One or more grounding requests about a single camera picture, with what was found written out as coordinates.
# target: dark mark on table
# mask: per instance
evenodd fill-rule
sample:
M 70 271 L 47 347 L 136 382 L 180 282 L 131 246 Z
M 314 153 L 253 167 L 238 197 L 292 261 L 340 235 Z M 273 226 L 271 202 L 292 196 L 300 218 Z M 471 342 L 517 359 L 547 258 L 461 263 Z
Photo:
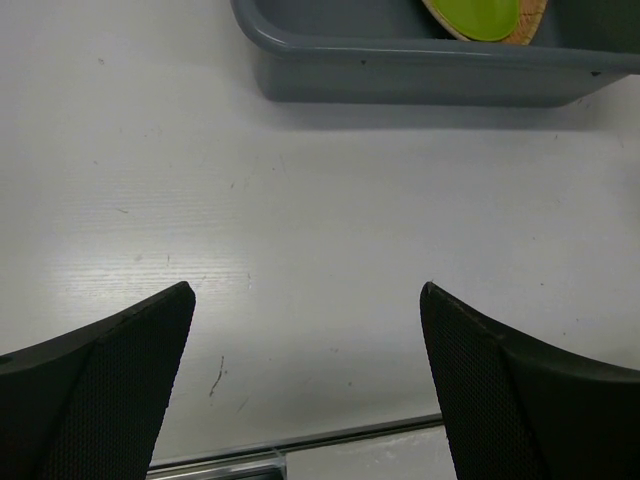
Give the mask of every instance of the dark mark on table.
M 240 406 L 238 407 L 238 410 L 236 410 L 236 415 L 242 411 L 242 409 L 243 409 L 243 408 L 244 408 L 244 406 L 247 404 L 247 402 L 249 401 L 249 399 L 250 399 L 250 398 L 251 398 L 251 397 L 247 397 L 247 398 L 244 400 L 244 402 L 242 402 L 242 403 L 240 404 Z
M 213 396 L 213 391 L 216 389 L 216 387 L 220 383 L 220 380 L 222 380 L 223 371 L 224 371 L 224 355 L 222 355 L 222 359 L 220 360 L 220 370 L 218 371 L 218 378 L 216 378 L 216 381 L 213 382 L 213 385 L 211 386 L 211 390 L 209 391 L 209 397 Z
M 202 279 L 200 280 L 200 285 L 198 285 L 197 287 L 195 287 L 195 288 L 194 288 L 194 290 L 195 290 L 195 291 L 200 290 L 200 289 L 202 288 L 202 286 L 204 285 L 204 281 L 205 281 L 206 279 L 207 279 L 207 276 L 206 276 L 206 275 L 204 275 L 204 276 L 202 277 Z

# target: gray plastic bin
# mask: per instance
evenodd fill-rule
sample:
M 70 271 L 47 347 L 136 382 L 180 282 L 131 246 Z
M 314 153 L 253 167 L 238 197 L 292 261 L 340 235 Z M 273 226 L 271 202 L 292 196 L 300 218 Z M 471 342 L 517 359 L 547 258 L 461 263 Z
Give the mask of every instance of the gray plastic bin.
M 231 0 L 277 101 L 555 107 L 640 73 L 640 0 L 549 0 L 531 46 L 452 40 L 421 0 Z

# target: scuff mark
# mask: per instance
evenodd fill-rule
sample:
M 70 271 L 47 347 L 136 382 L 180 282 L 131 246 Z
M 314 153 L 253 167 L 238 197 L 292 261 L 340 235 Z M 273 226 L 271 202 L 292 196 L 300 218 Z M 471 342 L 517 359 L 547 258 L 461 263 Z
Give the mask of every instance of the scuff mark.
M 218 372 L 218 378 L 216 378 L 216 381 L 213 382 L 213 385 L 211 386 L 211 390 L 209 391 L 209 397 L 213 397 L 213 391 L 216 389 L 216 387 L 220 383 L 220 380 L 222 380 L 222 372 L 224 371 L 223 369 L 224 369 L 224 355 L 222 355 L 222 359 L 220 360 L 220 371 Z
M 284 176 L 287 177 L 287 180 L 291 181 L 291 178 L 289 178 L 289 174 L 287 173 L 287 166 L 284 164 L 284 158 L 282 158 L 282 155 L 280 155 L 280 167 L 282 168 L 282 173 L 284 173 Z
M 197 290 L 200 290 L 200 289 L 202 288 L 202 286 L 204 285 L 204 281 L 205 281 L 206 279 L 207 279 L 207 276 L 206 276 L 206 275 L 204 275 L 204 276 L 202 277 L 202 279 L 200 280 L 200 285 L 198 285 L 194 290 L 196 290 L 196 291 L 197 291 Z
M 253 166 L 253 168 L 251 169 L 251 173 L 249 174 L 249 176 L 245 177 L 245 179 L 244 179 L 244 190 L 249 188 L 249 184 L 251 183 L 251 178 L 253 178 L 253 175 L 256 173 L 257 168 L 258 168 L 258 164 L 255 164 Z
M 249 402 L 249 399 L 250 399 L 250 398 L 251 398 L 251 397 L 247 397 L 247 398 L 245 398 L 244 402 L 242 402 L 242 403 L 240 404 L 240 406 L 239 406 L 239 407 L 238 407 L 238 409 L 236 410 L 236 415 L 237 415 L 237 414 L 239 414 L 239 413 L 242 411 L 242 409 L 245 407 L 245 405 Z

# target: cork coaster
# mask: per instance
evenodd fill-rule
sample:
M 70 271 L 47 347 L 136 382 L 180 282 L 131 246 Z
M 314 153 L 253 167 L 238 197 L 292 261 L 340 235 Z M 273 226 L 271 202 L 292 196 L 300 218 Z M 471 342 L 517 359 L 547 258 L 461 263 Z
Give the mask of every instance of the cork coaster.
M 442 25 L 447 32 L 458 40 L 464 42 L 471 41 L 453 28 L 447 20 L 440 15 L 440 12 L 433 6 L 431 0 L 422 0 L 425 6 L 431 12 L 431 15 Z M 542 16 L 547 8 L 548 0 L 520 0 L 520 20 L 516 29 L 506 38 L 500 40 L 499 43 L 508 43 L 510 45 L 529 45 L 534 35 L 538 31 Z

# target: white table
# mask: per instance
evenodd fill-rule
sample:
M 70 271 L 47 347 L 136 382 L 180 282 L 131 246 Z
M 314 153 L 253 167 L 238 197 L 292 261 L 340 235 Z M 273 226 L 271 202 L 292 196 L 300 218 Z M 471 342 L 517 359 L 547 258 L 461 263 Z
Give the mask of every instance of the white table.
M 157 462 L 437 412 L 431 279 L 640 368 L 635 79 L 555 111 L 277 105 L 224 0 L 3 2 L 0 62 L 0 352 L 189 280 Z

